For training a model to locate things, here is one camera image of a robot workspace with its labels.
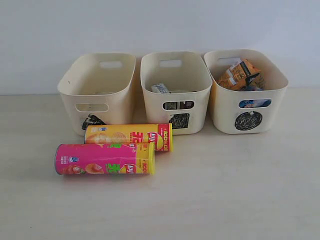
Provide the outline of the blue white small carton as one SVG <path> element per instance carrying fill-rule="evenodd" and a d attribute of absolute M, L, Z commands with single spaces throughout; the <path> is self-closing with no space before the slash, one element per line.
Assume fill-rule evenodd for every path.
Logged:
<path fill-rule="evenodd" d="M 151 86 L 151 91 L 157 94 L 170 94 L 171 92 L 163 83 L 153 84 Z"/>

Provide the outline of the purple small box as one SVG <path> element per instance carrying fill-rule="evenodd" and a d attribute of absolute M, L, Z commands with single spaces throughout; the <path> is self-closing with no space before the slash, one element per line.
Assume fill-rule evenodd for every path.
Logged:
<path fill-rule="evenodd" d="M 195 103 L 193 101 L 181 101 L 180 105 L 179 105 L 179 108 L 181 110 L 192 109 L 194 107 L 194 105 L 195 105 Z"/>

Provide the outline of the pink chips can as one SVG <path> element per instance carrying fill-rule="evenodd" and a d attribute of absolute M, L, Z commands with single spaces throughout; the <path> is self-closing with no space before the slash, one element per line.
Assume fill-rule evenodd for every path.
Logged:
<path fill-rule="evenodd" d="M 155 144 L 61 144 L 54 167 L 59 175 L 150 175 L 155 173 Z"/>

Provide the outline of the light blue snack bag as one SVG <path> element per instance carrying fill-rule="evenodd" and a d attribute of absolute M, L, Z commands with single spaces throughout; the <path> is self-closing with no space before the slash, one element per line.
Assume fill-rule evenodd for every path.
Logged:
<path fill-rule="evenodd" d="M 264 108 L 268 107 L 272 103 L 271 99 L 250 99 L 242 100 L 239 102 L 240 108 Z"/>

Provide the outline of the orange snack bag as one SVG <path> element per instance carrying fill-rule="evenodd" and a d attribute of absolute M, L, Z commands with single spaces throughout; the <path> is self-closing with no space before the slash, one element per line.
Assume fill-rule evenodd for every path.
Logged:
<path fill-rule="evenodd" d="M 256 74 L 261 74 L 261 70 L 256 68 L 247 59 L 240 59 L 237 63 L 230 66 L 216 82 L 225 89 L 240 91 L 240 88 L 246 84 L 246 78 Z"/>

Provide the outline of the black snack bag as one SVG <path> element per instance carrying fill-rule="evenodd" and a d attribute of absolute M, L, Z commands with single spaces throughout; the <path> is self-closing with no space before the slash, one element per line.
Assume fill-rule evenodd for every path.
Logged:
<path fill-rule="evenodd" d="M 264 91 L 265 80 L 261 74 L 255 74 L 245 79 L 245 86 L 240 88 L 242 92 Z"/>

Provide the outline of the yellow chips can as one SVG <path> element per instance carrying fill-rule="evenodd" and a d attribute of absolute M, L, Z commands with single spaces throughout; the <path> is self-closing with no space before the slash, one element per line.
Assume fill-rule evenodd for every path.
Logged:
<path fill-rule="evenodd" d="M 155 150 L 173 151 L 171 123 L 90 125 L 84 134 L 86 144 L 154 143 Z"/>

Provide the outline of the cream middle plastic bin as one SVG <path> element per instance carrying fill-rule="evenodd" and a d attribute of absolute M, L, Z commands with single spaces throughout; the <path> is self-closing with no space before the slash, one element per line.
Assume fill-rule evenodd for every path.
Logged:
<path fill-rule="evenodd" d="M 213 81 L 199 54 L 147 54 L 141 59 L 140 82 L 149 124 L 171 123 L 174 135 L 194 134 L 203 128 Z M 152 92 L 152 85 L 160 83 L 170 93 Z M 185 101 L 193 101 L 194 107 L 180 109 L 180 102 Z"/>

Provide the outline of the cream plastic bin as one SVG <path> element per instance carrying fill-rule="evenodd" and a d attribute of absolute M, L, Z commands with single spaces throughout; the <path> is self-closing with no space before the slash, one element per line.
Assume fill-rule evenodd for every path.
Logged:
<path fill-rule="evenodd" d="M 251 49 L 214 50 L 204 54 L 211 74 L 212 88 L 208 111 L 214 126 L 226 134 L 253 134 L 269 130 L 276 118 L 289 81 L 263 53 Z M 261 91 L 233 91 L 218 85 L 216 80 L 237 58 L 247 59 L 261 70 L 265 88 Z M 267 107 L 240 108 L 242 100 L 271 99 Z"/>
<path fill-rule="evenodd" d="M 128 53 L 79 57 L 57 85 L 73 130 L 89 125 L 130 124 L 134 110 L 136 58 Z"/>
<path fill-rule="evenodd" d="M 141 59 L 140 82 L 149 124 L 171 123 L 174 135 L 194 134 L 203 128 L 213 81 L 199 54 L 147 54 Z M 152 92 L 152 85 L 160 83 L 170 93 Z M 180 109 L 180 102 L 185 101 L 193 101 L 194 107 Z"/>

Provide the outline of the cream left plastic bin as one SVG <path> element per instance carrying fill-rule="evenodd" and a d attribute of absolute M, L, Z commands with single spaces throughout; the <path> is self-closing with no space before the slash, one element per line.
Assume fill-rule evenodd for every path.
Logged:
<path fill-rule="evenodd" d="M 73 130 L 89 125 L 130 124 L 134 110 L 136 58 L 128 53 L 79 57 L 57 85 Z"/>

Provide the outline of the cream right plastic bin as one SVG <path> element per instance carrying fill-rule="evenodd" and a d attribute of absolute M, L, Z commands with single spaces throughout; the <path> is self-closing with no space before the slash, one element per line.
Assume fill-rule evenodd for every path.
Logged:
<path fill-rule="evenodd" d="M 212 88 L 208 111 L 214 126 L 226 134 L 253 134 L 269 130 L 276 118 L 289 81 L 263 53 L 251 49 L 214 50 L 204 54 L 211 74 Z M 233 91 L 218 85 L 216 80 L 237 58 L 247 59 L 261 70 L 265 88 L 261 91 Z M 267 107 L 240 108 L 242 100 L 271 99 Z"/>

